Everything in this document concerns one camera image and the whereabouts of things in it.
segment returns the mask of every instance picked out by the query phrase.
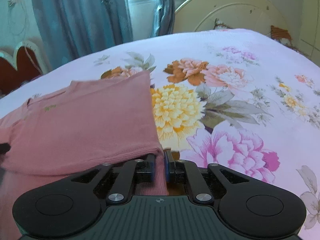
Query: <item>blue curtain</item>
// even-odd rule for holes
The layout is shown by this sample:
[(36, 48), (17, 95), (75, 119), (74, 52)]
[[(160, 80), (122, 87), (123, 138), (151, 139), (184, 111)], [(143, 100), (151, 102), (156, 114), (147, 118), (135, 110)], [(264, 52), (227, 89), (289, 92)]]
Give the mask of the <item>blue curtain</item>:
[(151, 37), (171, 34), (174, 24), (174, 0), (157, 0)]
[(32, 0), (52, 68), (132, 41), (128, 0)]

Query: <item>pink sweater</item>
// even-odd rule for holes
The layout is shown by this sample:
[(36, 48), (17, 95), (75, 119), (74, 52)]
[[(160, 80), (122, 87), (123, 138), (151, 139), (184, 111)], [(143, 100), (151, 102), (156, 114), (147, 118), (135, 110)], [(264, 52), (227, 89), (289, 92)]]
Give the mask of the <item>pink sweater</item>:
[(130, 78), (72, 82), (31, 99), (0, 122), (8, 142), (0, 187), (0, 239), (20, 233), (12, 217), (24, 192), (103, 162), (119, 163), (156, 154), (153, 185), (145, 195), (166, 195), (164, 157), (153, 119), (149, 72)]

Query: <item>crosshair symbol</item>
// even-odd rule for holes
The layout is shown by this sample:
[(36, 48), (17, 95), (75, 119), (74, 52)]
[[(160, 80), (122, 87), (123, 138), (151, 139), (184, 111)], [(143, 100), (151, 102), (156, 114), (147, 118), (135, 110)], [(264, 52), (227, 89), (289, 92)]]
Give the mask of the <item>crosshair symbol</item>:
[(164, 199), (158, 198), (158, 199), (156, 199), (156, 201), (157, 201), (158, 203), (162, 203), (162, 202), (164, 201)]

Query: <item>silver screw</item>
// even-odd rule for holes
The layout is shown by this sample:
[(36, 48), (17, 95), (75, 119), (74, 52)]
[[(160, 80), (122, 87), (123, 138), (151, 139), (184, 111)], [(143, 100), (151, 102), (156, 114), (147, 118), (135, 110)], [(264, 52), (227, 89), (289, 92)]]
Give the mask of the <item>silver screw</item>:
[(111, 201), (117, 202), (117, 201), (123, 200), (124, 196), (122, 194), (119, 194), (119, 193), (113, 193), (113, 194), (108, 196), (108, 199), (111, 200)]
[(196, 196), (196, 199), (199, 201), (209, 201), (212, 197), (209, 194), (201, 193)]

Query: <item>gray curtain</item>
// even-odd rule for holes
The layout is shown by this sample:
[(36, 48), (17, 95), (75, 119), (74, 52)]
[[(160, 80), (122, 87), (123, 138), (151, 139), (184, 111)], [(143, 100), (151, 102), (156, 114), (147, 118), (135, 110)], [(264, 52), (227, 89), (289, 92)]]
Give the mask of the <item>gray curtain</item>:
[(52, 68), (132, 41), (128, 0), (32, 0)]
[(151, 37), (171, 34), (174, 24), (174, 0), (157, 0)]

